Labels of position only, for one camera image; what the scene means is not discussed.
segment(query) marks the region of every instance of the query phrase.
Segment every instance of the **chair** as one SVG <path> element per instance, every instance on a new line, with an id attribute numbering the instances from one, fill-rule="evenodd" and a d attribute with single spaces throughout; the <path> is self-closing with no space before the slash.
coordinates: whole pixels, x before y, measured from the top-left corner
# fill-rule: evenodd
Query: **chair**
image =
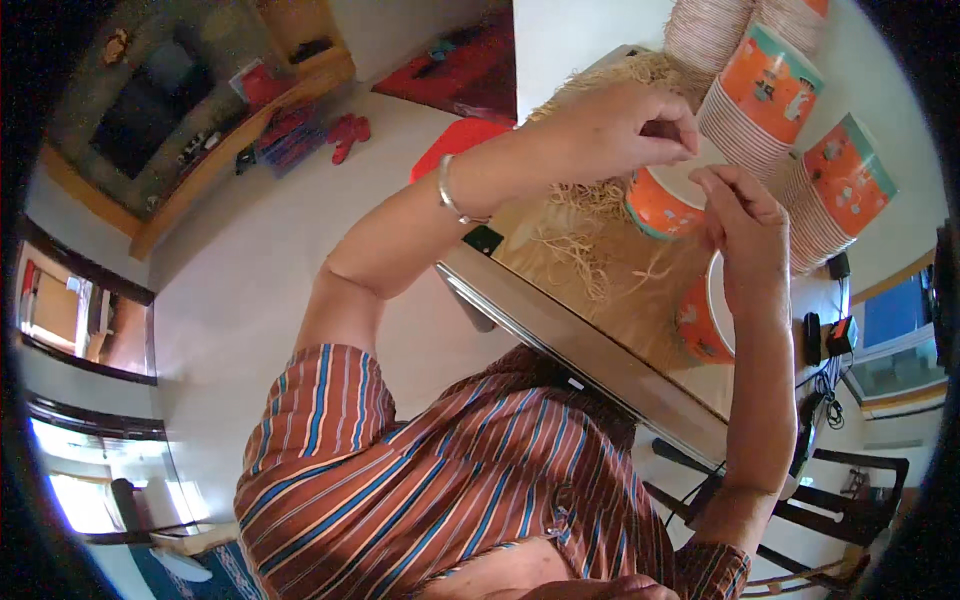
<path id="1" fill-rule="evenodd" d="M 713 469 L 701 465 L 696 460 L 681 452 L 678 448 L 660 438 L 654 440 L 653 450 L 655 454 L 663 458 L 679 465 L 699 470 L 708 476 L 704 485 L 689 505 L 684 504 L 681 500 L 664 492 L 657 486 L 643 482 L 643 487 L 653 498 L 662 503 L 667 509 L 674 511 L 684 520 L 684 523 L 690 526 L 700 511 L 703 510 L 703 507 L 707 505 L 709 499 L 720 488 L 722 477 L 715 474 Z M 896 483 L 889 496 L 882 502 L 874 502 L 869 498 L 847 498 L 835 493 L 824 492 L 823 490 L 801 485 L 797 487 L 797 490 L 791 496 L 793 499 L 803 502 L 804 504 L 838 513 L 842 516 L 841 519 L 837 521 L 832 517 L 789 504 L 785 500 L 777 503 L 774 509 L 774 516 L 785 518 L 802 527 L 837 540 L 843 540 L 864 548 L 870 546 L 879 533 L 889 527 L 890 522 L 893 520 L 894 514 L 897 511 L 897 505 L 900 503 L 900 497 L 902 496 L 903 483 L 906 480 L 906 473 L 910 466 L 909 462 L 903 458 L 865 456 L 862 454 L 823 449 L 815 450 L 813 452 L 813 458 L 853 467 L 889 469 L 897 474 Z M 799 589 L 812 588 L 814 586 L 827 588 L 831 591 L 846 592 L 852 589 L 870 562 L 870 556 L 864 555 L 850 573 L 844 577 L 836 577 L 827 575 L 825 571 L 838 566 L 837 563 L 810 568 L 764 545 L 761 545 L 756 553 L 771 563 L 790 571 L 793 575 L 750 582 L 747 584 L 748 586 L 767 586 L 770 588 L 770 592 L 744 593 L 742 597 L 745 598 L 787 593 Z M 781 583 L 795 579 L 806 579 L 810 583 L 792 588 L 780 588 Z"/>

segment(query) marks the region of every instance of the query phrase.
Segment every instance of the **person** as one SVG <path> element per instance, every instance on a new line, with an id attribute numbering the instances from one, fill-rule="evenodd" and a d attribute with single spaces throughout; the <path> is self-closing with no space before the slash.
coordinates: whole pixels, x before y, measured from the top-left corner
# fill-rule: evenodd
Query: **person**
<path id="1" fill-rule="evenodd" d="M 399 423 L 374 343 L 384 303 L 470 219 L 697 148 L 680 96 L 615 84 L 443 161 L 349 230 L 316 275 L 238 482 L 242 546 L 271 597 L 740 593 L 797 434 L 786 216 L 745 171 L 691 174 L 709 201 L 704 242 L 726 256 L 737 349 L 723 483 L 676 552 L 637 481 L 633 424 L 564 386 L 556 363 L 518 348 Z"/>

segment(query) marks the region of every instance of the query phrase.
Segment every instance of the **silver bangle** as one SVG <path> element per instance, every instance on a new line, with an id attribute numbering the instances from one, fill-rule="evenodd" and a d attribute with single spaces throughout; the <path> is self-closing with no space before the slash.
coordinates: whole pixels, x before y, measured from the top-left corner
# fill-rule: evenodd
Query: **silver bangle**
<path id="1" fill-rule="evenodd" d="M 457 205 L 453 202 L 453 197 L 450 196 L 450 186 L 449 186 L 449 169 L 450 169 L 450 160 L 453 158 L 453 155 L 443 155 L 440 158 L 440 205 L 446 206 L 457 215 L 457 221 L 468 225 L 474 223 L 475 225 L 486 225 L 490 222 L 491 217 L 485 217 L 483 219 L 475 219 L 469 215 L 465 215 L 460 212 L 460 209 L 457 208 Z"/>

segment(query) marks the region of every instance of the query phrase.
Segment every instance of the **striped shirt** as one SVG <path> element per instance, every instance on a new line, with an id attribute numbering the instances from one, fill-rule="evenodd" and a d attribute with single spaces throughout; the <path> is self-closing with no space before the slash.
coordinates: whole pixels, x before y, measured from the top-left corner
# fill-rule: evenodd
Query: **striped shirt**
<path id="1" fill-rule="evenodd" d="M 369 354 L 298 352 L 250 436 L 234 499 L 268 595 L 402 597 L 541 537 L 585 578 L 644 573 L 682 598 L 738 596 L 749 558 L 723 544 L 674 552 L 637 480 L 632 436 L 615 444 L 578 408 L 595 398 L 543 385 L 523 366 L 531 353 L 397 423 Z"/>

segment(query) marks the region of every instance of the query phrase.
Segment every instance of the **black cable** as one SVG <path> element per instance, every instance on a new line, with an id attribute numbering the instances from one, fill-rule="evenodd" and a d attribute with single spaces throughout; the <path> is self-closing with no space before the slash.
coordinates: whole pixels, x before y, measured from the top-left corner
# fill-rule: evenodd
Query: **black cable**
<path id="1" fill-rule="evenodd" d="M 680 501 L 680 503 L 681 503 L 681 504 L 684 504 L 684 503 L 690 498 L 691 495 L 693 495 L 694 493 L 696 493 L 697 490 L 700 490 L 700 489 L 704 486 L 704 484 L 709 480 L 710 477 L 712 477 L 712 476 L 716 475 L 718 472 L 720 472 L 720 469 L 723 468 L 723 466 L 724 466 L 726 463 L 727 463 L 727 461 L 724 461 L 724 462 L 720 463 L 719 465 L 717 465 L 717 468 L 715 468 L 715 469 L 713 470 L 713 473 L 711 473 L 710 475 L 707 475 L 707 477 L 705 477 L 703 481 L 701 481 L 699 484 L 697 484 L 697 487 L 695 487 L 693 490 L 690 490 L 690 492 L 688 492 L 687 495 L 683 497 L 683 499 Z M 663 529 L 666 529 L 667 527 L 670 526 L 670 520 L 673 518 L 673 515 L 675 515 L 676 513 L 677 513 L 677 511 L 670 511 L 670 516 L 668 516 L 668 517 L 666 518 L 666 523 L 663 524 Z"/>

